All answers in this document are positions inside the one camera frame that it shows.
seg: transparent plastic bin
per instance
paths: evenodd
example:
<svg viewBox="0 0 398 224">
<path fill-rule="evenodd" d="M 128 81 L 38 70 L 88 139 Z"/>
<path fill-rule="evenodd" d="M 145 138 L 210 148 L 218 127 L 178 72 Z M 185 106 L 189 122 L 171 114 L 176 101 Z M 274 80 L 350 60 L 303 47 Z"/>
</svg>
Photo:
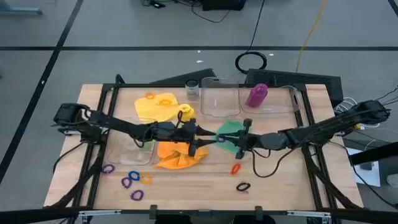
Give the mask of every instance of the transparent plastic bin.
<svg viewBox="0 0 398 224">
<path fill-rule="evenodd" d="M 297 91 L 292 86 L 268 88 L 268 95 L 258 107 L 246 105 L 251 88 L 239 88 L 239 102 L 242 110 L 252 114 L 288 113 L 300 109 Z"/>
<path fill-rule="evenodd" d="M 133 124 L 153 123 L 155 120 L 150 118 L 128 117 L 120 118 Z M 156 142 L 145 142 L 144 147 L 138 147 L 132 137 L 119 131 L 111 131 L 107 146 L 106 160 L 110 164 L 125 166 L 144 166 L 153 160 L 156 149 Z"/>
<path fill-rule="evenodd" d="M 201 113 L 215 118 L 240 114 L 239 84 L 225 78 L 206 77 L 201 81 Z"/>
</svg>

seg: wooden table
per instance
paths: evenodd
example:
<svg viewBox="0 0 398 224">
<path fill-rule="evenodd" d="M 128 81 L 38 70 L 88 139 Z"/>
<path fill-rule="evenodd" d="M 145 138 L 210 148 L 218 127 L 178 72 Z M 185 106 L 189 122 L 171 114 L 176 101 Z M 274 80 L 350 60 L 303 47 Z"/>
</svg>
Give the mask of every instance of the wooden table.
<svg viewBox="0 0 398 224">
<path fill-rule="evenodd" d="M 136 116 L 134 101 L 149 91 L 146 88 L 122 88 L 119 91 L 114 116 L 126 118 Z M 224 119 L 211 119 L 200 113 L 200 100 L 188 101 L 183 88 L 151 88 L 156 93 L 172 92 L 180 104 L 189 103 L 197 114 L 197 123 L 210 131 L 216 131 L 224 123 Z M 307 85 L 311 107 L 315 121 L 334 116 L 328 93 L 324 85 Z M 83 85 L 78 103 L 95 109 L 101 93 L 101 85 Z M 278 103 L 290 99 L 289 92 L 283 89 L 270 89 L 270 95 L 279 95 Z M 104 112 L 108 111 L 110 95 L 108 94 Z M 305 110 L 301 106 L 305 124 L 308 124 Z M 265 134 L 281 129 L 296 127 L 293 113 L 281 114 L 249 114 L 241 112 L 234 120 L 242 121 L 252 118 L 252 133 Z M 117 131 L 109 134 L 104 164 L 110 151 L 120 150 L 120 143 L 115 141 Z M 79 136 L 65 138 L 61 154 L 77 145 Z M 334 137 L 334 142 L 342 144 L 341 138 Z M 57 170 L 45 200 L 45 205 L 57 202 L 61 196 L 75 184 L 80 174 L 86 147 L 77 149 L 66 156 L 58 164 Z M 146 166 L 116 165 L 112 174 L 101 174 L 96 193 L 95 209 L 148 210 L 150 205 L 157 205 L 159 210 L 254 210 L 262 206 L 264 210 L 314 210 L 314 202 L 308 179 L 307 168 L 301 150 L 296 150 L 281 163 L 278 171 L 272 177 L 262 179 L 252 171 L 252 157 L 246 153 L 244 159 L 236 160 L 234 155 L 217 146 L 207 146 L 209 155 L 199 164 L 182 170 L 167 170 L 155 168 L 151 162 Z M 286 151 L 272 152 L 270 158 L 256 158 L 256 168 L 260 174 L 269 174 L 274 170 L 277 160 Z M 354 203 L 362 206 L 361 197 L 351 171 L 345 150 L 333 144 L 323 147 L 326 164 L 331 181 Z M 235 163 L 241 163 L 238 175 L 230 174 Z M 140 182 L 133 183 L 130 189 L 121 185 L 121 179 L 131 170 L 152 174 L 151 185 Z M 241 182 L 251 183 L 248 192 L 238 192 L 235 187 Z M 324 207 L 328 207 L 325 189 L 320 181 L 320 193 Z M 83 190 L 81 205 L 86 205 L 90 181 Z M 130 199 L 132 191 L 142 189 L 145 192 L 140 202 Z"/>
</svg>

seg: purple bottle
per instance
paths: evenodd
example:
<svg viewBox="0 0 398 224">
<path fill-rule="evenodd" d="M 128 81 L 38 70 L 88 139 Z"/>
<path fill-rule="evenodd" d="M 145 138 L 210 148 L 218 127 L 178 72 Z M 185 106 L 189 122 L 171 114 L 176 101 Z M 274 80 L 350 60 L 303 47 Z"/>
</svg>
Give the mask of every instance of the purple bottle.
<svg viewBox="0 0 398 224">
<path fill-rule="evenodd" d="M 257 84 L 251 89 L 250 95 L 246 100 L 246 105 L 250 107 L 258 107 L 261 105 L 262 101 L 266 98 L 268 94 L 268 86 L 263 83 Z"/>
</svg>

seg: purple ring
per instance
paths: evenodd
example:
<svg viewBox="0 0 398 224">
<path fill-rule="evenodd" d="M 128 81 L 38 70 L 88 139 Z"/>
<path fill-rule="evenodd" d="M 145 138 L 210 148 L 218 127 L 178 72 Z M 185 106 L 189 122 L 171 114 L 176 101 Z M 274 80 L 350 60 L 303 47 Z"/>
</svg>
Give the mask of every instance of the purple ring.
<svg viewBox="0 0 398 224">
<path fill-rule="evenodd" d="M 102 173 L 103 174 L 110 174 L 114 171 L 115 167 L 112 164 L 106 164 L 105 166 L 102 167 Z"/>
<path fill-rule="evenodd" d="M 126 185 L 124 182 L 125 182 L 125 180 L 128 180 L 129 181 L 129 183 Z M 131 187 L 131 184 L 132 184 L 132 181 L 130 180 L 130 178 L 128 178 L 128 177 L 125 177 L 125 178 L 123 178 L 122 179 L 122 185 L 123 185 L 123 187 L 125 188 L 125 189 L 128 189 L 128 188 L 130 188 Z"/>
<path fill-rule="evenodd" d="M 140 193 L 139 198 L 135 198 L 134 197 L 134 195 L 136 193 Z M 130 195 L 131 200 L 135 200 L 136 202 L 141 201 L 143 197 L 144 197 L 144 191 L 143 190 L 136 190 L 133 193 L 131 193 L 131 195 Z"/>
</svg>

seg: gray floor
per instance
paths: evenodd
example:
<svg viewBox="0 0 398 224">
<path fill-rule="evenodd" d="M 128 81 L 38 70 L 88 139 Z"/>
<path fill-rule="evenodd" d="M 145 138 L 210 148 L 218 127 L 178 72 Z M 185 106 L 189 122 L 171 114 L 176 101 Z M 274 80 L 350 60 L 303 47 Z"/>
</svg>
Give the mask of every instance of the gray floor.
<svg viewBox="0 0 398 224">
<path fill-rule="evenodd" d="M 13 6 L 39 7 L 43 16 L 0 15 L 0 46 L 55 46 L 76 0 L 19 0 Z M 300 46 L 311 28 L 321 1 L 266 1 L 254 45 Z M 212 24 L 190 8 L 167 2 L 164 9 L 142 7 L 133 0 L 84 0 L 65 46 L 229 46 L 248 45 L 260 0 L 248 0 L 242 11 L 232 11 Z M 212 19 L 224 12 L 200 12 Z M 309 46 L 398 46 L 398 17 L 387 1 L 329 1 Z M 49 61 L 51 51 L 0 51 L 0 158 L 3 157 L 26 106 Z M 51 72 L 12 164 L 0 185 L 0 210 L 39 208 L 51 181 L 63 136 L 51 128 L 60 103 L 75 102 L 83 83 L 113 82 L 120 73 L 129 83 L 149 83 L 204 68 L 219 77 L 244 79 L 234 67 L 242 51 L 62 51 Z M 298 51 L 263 51 L 269 70 L 292 72 Z M 340 76 L 345 96 L 358 101 L 377 98 L 398 85 L 398 52 L 305 52 L 300 72 Z M 258 67 L 257 58 L 242 61 Z M 398 105 L 380 128 L 398 130 Z M 397 134 L 385 129 L 365 131 L 385 141 Z M 363 139 L 352 135 L 353 139 Z M 359 189 L 366 207 L 390 210 L 364 186 Z M 398 190 L 377 189 L 390 202 Z M 276 217 L 278 223 L 304 223 L 302 218 Z M 95 218 L 94 223 L 152 223 L 146 216 Z M 195 223 L 228 223 L 230 217 L 194 218 Z"/>
</svg>

